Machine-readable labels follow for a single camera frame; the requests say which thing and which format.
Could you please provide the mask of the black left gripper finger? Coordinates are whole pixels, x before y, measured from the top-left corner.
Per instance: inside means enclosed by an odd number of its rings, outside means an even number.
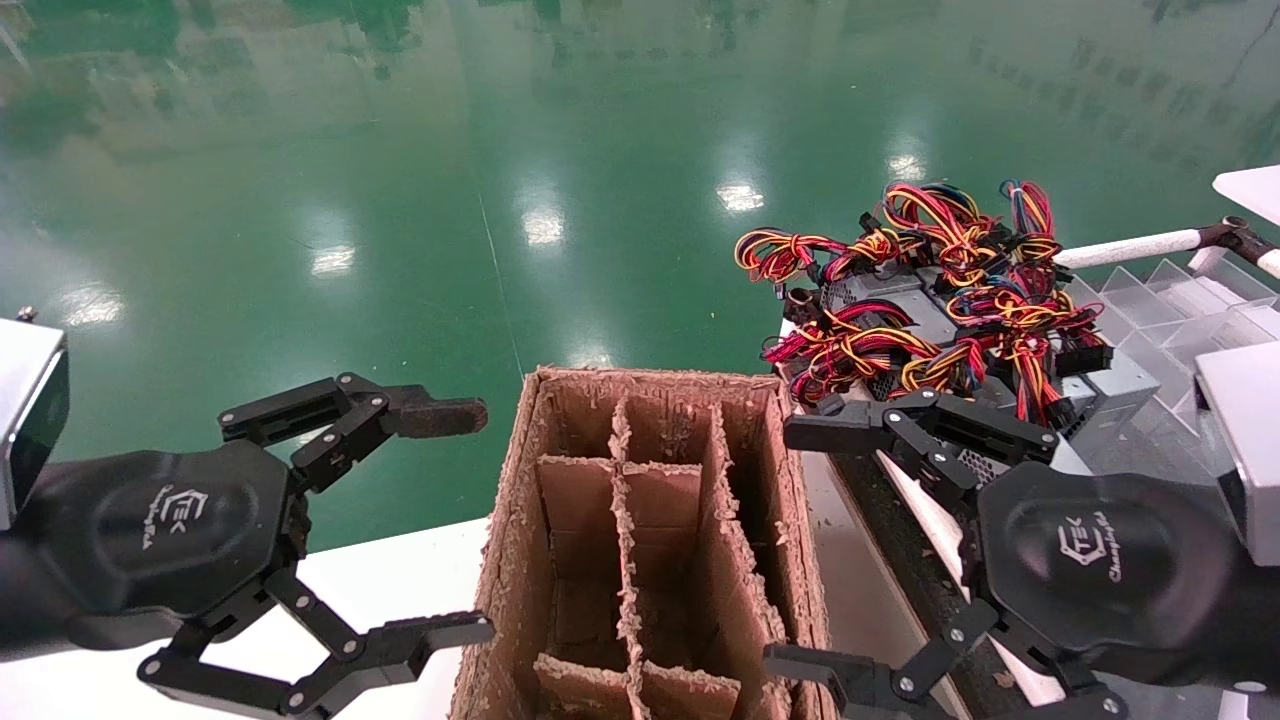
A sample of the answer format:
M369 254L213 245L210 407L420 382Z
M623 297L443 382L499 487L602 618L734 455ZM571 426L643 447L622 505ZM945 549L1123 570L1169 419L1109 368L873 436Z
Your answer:
M311 673L285 682L206 664L202 655L218 626L187 621L138 666L137 678L169 700L243 717L334 719L369 691L415 683L436 651L483 644L495 634L479 611L411 618L357 633L292 569L266 577L259 593L326 650Z
M344 373L232 407L219 423L225 442L260 447L311 434L291 455L291 471L297 491L320 493L392 437L479 433L488 407L479 397L435 398L424 386L379 386Z

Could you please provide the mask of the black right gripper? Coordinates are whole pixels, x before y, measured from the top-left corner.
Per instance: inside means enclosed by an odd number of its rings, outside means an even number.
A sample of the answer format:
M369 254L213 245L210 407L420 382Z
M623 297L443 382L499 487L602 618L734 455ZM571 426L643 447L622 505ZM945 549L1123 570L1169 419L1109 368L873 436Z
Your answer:
M1006 719L1126 719L1126 702L1087 666L1147 685L1277 691L1277 569L1254 564L1215 489L1021 462L975 505L983 600L902 667L773 643L764 669L824 687L844 719L947 719L933 688L1007 628L1005 644L1043 664L1065 696Z

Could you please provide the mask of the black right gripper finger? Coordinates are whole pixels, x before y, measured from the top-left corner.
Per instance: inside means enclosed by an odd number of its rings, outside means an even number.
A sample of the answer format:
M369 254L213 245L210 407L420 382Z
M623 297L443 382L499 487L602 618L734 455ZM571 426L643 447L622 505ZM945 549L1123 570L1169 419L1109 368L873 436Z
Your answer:
M810 414L783 424L791 450L890 456L948 511L975 505L979 477L956 456L970 451L1005 466L1050 464L1059 446L1051 429L988 405L937 389L919 389L888 402L831 396Z

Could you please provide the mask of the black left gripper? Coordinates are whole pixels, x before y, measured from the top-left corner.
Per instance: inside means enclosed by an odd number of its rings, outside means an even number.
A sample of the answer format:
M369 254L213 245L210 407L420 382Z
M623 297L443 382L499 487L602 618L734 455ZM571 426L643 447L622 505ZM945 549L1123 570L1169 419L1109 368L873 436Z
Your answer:
M184 623L227 641L306 553L306 498L250 442L46 466L20 511L20 648L131 650Z

